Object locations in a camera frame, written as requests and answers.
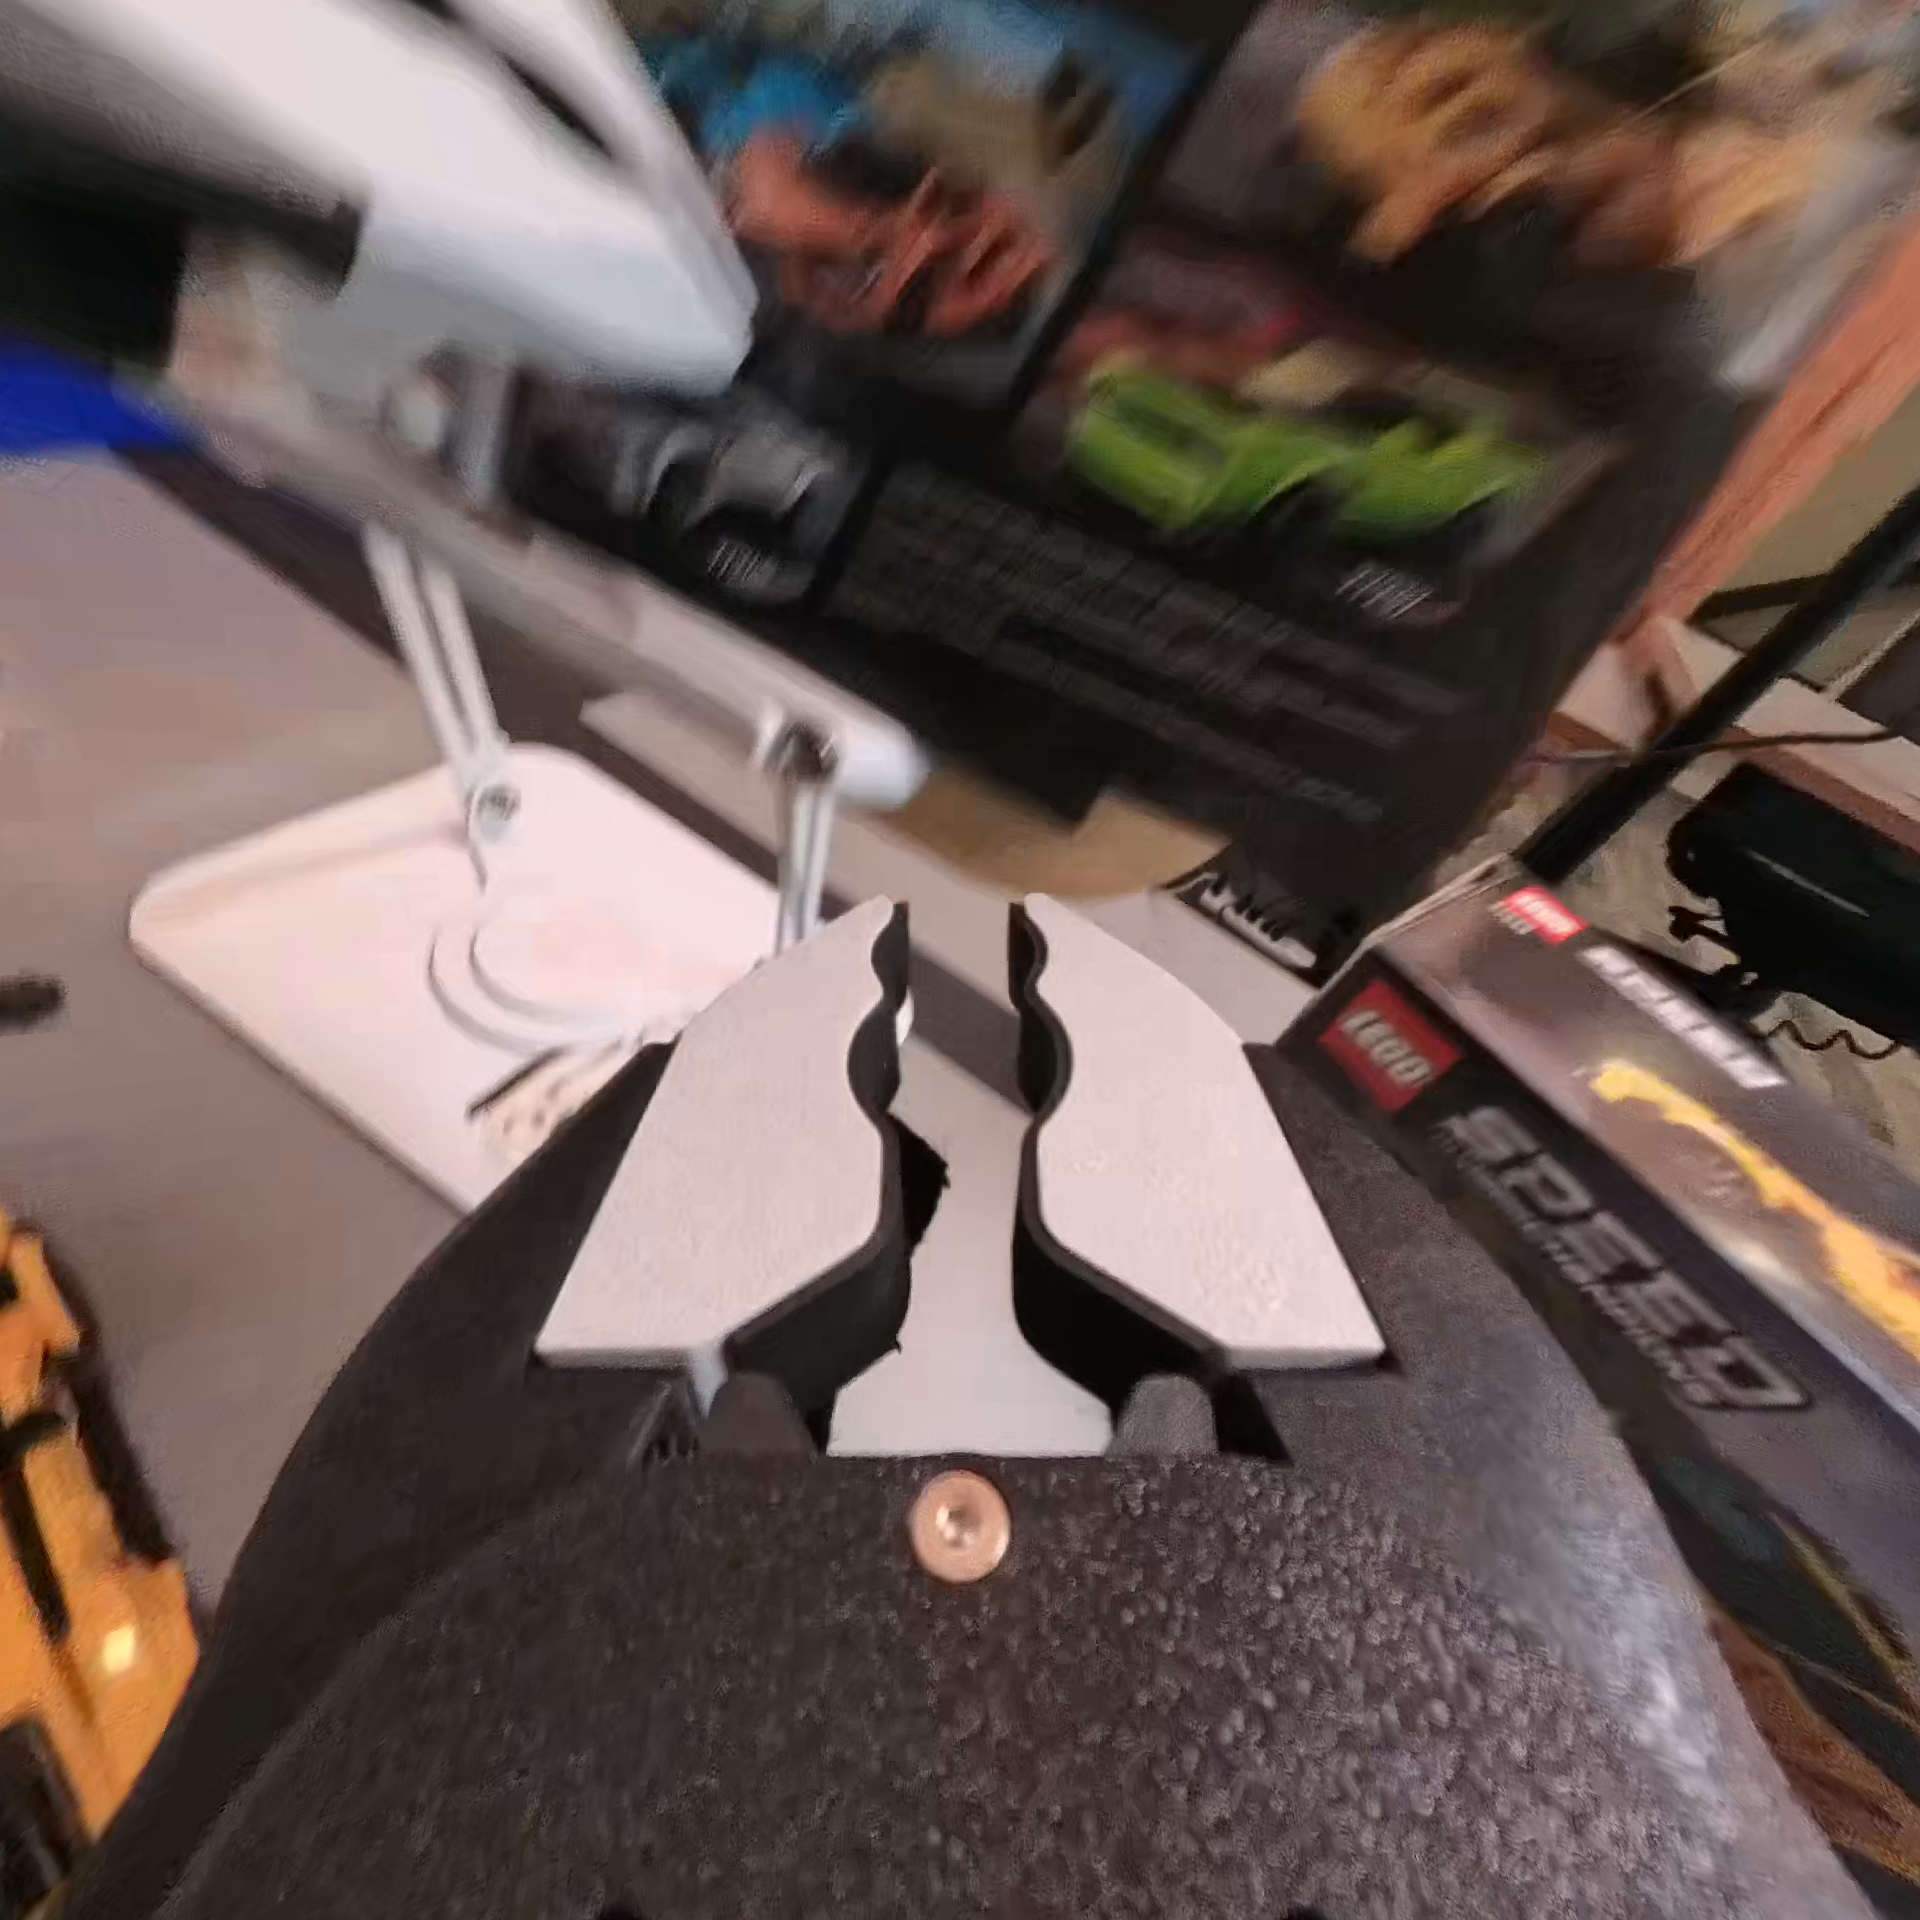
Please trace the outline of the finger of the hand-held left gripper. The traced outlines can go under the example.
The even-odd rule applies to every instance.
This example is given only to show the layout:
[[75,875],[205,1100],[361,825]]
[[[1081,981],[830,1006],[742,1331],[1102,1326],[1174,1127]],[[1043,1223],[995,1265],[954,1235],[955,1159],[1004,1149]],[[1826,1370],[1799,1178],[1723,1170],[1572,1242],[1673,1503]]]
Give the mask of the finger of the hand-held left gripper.
[[293,281],[294,365],[323,393],[375,398],[443,349],[713,393],[751,348],[754,319],[698,291],[655,217],[478,36],[476,11],[30,11],[27,111],[361,207],[339,285],[260,237],[188,250],[175,337],[193,253],[260,251]]
[[476,31],[655,217],[694,287],[751,322],[751,274],[618,4],[479,3]]

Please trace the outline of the lego set box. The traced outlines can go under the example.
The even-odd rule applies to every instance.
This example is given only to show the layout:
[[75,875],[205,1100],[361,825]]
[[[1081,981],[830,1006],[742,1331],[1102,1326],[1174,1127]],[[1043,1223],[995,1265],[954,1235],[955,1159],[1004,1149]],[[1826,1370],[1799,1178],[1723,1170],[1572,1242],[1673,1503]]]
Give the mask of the lego set box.
[[1915,1915],[1915,1182],[1508,860],[1369,937],[1281,1055],[1555,1331],[1789,1786]]

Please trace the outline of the yellow and black lego car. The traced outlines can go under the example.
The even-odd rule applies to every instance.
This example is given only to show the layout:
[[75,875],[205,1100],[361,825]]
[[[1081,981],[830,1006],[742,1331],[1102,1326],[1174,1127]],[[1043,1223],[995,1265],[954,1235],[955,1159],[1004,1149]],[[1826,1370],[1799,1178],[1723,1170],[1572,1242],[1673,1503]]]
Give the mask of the yellow and black lego car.
[[2,1915],[44,1915],[199,1665],[186,1573],[79,1298],[2,1214]]

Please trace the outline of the lego sticker sheet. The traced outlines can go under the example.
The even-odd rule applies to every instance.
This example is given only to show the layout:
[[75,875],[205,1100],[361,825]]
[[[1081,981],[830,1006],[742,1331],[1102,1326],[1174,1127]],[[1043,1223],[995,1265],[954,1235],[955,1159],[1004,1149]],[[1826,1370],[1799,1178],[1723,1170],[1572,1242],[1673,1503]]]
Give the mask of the lego sticker sheet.
[[466,1130],[503,1167],[530,1159],[639,1050],[635,1037],[554,1046],[478,1097]]

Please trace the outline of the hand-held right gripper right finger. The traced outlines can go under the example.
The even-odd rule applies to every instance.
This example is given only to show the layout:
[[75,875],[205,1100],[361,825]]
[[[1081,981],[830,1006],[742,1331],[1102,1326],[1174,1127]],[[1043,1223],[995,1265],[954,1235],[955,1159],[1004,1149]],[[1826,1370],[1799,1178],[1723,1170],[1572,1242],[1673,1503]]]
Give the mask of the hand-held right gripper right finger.
[[1014,1315],[1066,1373],[1367,1367],[1386,1335],[1266,1097],[1201,993],[1077,907],[1010,910],[1030,1109]]

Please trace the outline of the wooden support post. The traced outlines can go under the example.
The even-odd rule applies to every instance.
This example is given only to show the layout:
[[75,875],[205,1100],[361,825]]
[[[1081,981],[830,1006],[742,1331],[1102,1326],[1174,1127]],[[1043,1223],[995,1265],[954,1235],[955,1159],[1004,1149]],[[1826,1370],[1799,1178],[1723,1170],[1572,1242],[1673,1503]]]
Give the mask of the wooden support post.
[[1794,364],[1717,489],[1653,572],[1633,622],[1687,618],[1915,391],[1918,215],[1907,212],[1833,324]]

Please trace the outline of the black stand pole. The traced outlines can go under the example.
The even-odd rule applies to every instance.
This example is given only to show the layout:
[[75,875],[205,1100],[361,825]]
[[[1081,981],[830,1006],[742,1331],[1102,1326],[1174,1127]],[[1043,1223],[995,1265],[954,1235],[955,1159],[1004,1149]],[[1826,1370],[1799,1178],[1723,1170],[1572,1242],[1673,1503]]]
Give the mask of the black stand pole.
[[1647,745],[1603,755],[1609,773],[1548,819],[1516,853],[1537,879],[1562,885],[1599,847],[1621,835],[1644,806],[1685,769],[1715,755],[1751,755],[1787,748],[1862,748],[1866,733],[1738,733],[1738,723],[1759,700],[1791,679],[1794,669],[1868,598],[1883,593],[1915,558],[1918,487],[1910,487],[1783,620]]

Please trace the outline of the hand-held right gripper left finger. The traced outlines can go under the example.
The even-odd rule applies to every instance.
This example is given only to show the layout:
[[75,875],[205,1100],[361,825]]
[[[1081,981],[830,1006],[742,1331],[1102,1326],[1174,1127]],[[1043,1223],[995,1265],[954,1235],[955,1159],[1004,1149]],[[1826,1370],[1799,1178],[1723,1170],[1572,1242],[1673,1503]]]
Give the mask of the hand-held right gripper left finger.
[[685,1025],[534,1338],[542,1362],[778,1373],[797,1310],[899,1266],[908,957],[906,910],[878,895]]

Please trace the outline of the lego instruction booklet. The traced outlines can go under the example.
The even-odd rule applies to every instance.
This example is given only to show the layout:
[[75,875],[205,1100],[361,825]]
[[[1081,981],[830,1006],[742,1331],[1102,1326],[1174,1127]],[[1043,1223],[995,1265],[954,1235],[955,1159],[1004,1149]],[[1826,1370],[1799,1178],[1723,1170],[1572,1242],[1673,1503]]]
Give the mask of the lego instruction booklet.
[[1852,126],[1779,4],[610,4],[758,294],[511,502],[1363,919],[1723,467]]

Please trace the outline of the white monitor stand base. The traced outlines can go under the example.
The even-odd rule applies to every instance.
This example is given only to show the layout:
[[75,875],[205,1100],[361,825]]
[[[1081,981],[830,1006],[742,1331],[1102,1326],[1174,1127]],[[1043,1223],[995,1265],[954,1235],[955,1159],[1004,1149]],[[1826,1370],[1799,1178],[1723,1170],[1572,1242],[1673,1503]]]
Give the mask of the white monitor stand base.
[[773,950],[778,895],[587,759],[514,748],[518,819],[474,861],[426,773],[155,875],[137,955],[460,1212],[518,1166],[468,1106],[548,1050],[673,1043]]

